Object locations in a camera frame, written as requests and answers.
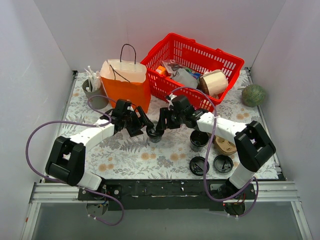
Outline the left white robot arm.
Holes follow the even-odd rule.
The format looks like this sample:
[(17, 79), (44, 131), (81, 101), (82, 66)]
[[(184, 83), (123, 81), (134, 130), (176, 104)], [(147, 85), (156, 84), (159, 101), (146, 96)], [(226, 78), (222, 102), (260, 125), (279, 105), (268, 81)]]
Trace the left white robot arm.
[(89, 189), (95, 200), (103, 199), (106, 187), (101, 184), (102, 177), (85, 170), (86, 153), (123, 129), (135, 137), (143, 134), (143, 127), (154, 127), (141, 106), (136, 110), (130, 101), (119, 99), (111, 113), (104, 113), (93, 126), (70, 137), (56, 138), (45, 172), (69, 186)]

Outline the black paper coffee cup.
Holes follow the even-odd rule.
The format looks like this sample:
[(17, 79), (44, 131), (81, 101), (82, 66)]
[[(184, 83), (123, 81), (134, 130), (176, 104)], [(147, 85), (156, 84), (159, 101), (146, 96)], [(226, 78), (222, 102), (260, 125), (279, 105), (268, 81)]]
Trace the black paper coffee cup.
[(209, 135), (206, 132), (194, 130), (190, 135), (190, 147), (193, 151), (201, 151), (209, 142)]

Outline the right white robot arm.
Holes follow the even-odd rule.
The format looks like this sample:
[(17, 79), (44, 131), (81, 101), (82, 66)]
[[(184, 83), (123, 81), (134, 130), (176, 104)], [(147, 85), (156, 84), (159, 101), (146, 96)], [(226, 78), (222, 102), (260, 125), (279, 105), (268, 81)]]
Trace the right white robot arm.
[(235, 145), (239, 165), (232, 175), (218, 189), (218, 198), (213, 197), (204, 182), (208, 197), (217, 202), (237, 199), (245, 189), (256, 180), (256, 172), (276, 153), (276, 147), (263, 126), (257, 122), (235, 122), (220, 116), (215, 111), (195, 109), (185, 95), (167, 96), (168, 107), (159, 110), (157, 125), (148, 127), (150, 138), (161, 138), (167, 129), (178, 129), (186, 125), (190, 129), (210, 134), (211, 137), (221, 137)]

